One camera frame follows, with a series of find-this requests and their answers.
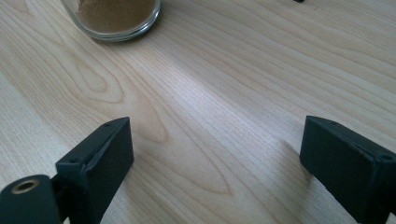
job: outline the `black clamp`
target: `black clamp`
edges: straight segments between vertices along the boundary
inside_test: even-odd
[[[396,155],[334,121],[306,117],[301,164],[359,223],[396,214]]]
[[[134,162],[129,118],[103,124],[56,162],[0,194],[0,223],[99,223]]]

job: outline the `clamp jaw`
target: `clamp jaw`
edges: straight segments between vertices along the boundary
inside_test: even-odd
[[[301,164],[359,223],[396,214],[396,155],[343,125],[308,116]]]
[[[31,175],[0,194],[0,222],[99,223],[134,162],[129,118],[103,124],[56,162],[58,174]]]

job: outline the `brown powder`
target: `brown powder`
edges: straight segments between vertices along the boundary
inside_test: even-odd
[[[80,0],[78,18],[99,33],[130,30],[150,17],[156,0]]]

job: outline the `glass jar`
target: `glass jar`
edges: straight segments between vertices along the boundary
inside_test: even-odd
[[[76,26],[105,41],[145,33],[157,20],[161,0],[61,0]]]

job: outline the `metal ring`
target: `metal ring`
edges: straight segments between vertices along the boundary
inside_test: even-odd
[[[22,194],[27,191],[30,191],[38,186],[39,181],[37,179],[30,179],[22,181],[21,183],[17,184],[12,188],[11,192],[13,194]]]

